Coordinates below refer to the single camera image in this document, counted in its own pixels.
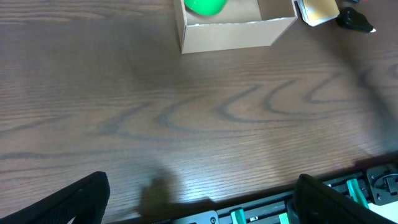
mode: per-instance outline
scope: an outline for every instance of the cardboard box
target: cardboard box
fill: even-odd
[[[215,16],[199,16],[174,0],[181,51],[271,46],[297,19],[293,0],[229,0]]]

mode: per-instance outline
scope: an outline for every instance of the wood grain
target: wood grain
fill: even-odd
[[[0,217],[96,170],[108,223],[159,176],[168,203],[218,202],[393,152],[371,90],[393,126],[397,6],[356,6],[374,34],[297,21],[272,47],[181,55],[171,1],[0,0]]]

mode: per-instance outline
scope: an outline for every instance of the green ball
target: green ball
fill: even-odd
[[[228,0],[185,0],[185,5],[203,16],[214,16],[219,13]]]

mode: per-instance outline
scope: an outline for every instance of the green object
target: green object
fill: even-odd
[[[287,217],[287,213],[283,213],[279,215],[280,224],[289,224],[289,218]]]
[[[359,184],[356,179],[347,180],[347,187],[349,195],[355,202],[358,202],[365,208],[369,208],[368,202],[366,201],[365,196],[362,194],[362,191],[359,188]]]
[[[214,16],[219,13],[228,0],[185,0],[185,5],[197,14]]]
[[[246,224],[246,218],[244,217],[244,211],[242,208],[231,212],[232,224]]]

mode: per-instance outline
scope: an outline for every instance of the box side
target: box side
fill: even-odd
[[[263,21],[297,16],[292,0],[258,0],[258,3]]]
[[[175,19],[177,21],[178,37],[180,39],[181,51],[184,46],[185,27],[187,25],[187,17],[185,15],[184,0],[174,0]]]
[[[295,19],[186,26],[182,53],[270,46]]]

